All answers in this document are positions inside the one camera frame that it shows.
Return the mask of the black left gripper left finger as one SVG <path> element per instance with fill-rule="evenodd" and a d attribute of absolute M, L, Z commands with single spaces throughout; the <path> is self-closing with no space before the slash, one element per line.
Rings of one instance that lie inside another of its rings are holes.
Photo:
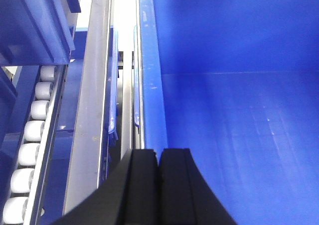
<path fill-rule="evenodd" d="M 95 192 L 54 224 L 156 225 L 157 172 L 153 150 L 129 150 Z"/>

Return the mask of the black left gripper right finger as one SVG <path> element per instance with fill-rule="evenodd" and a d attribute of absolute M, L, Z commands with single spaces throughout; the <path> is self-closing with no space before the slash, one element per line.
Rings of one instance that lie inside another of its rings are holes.
<path fill-rule="evenodd" d="M 236 224 L 206 183 L 189 149 L 165 149 L 159 170 L 161 224 Z"/>

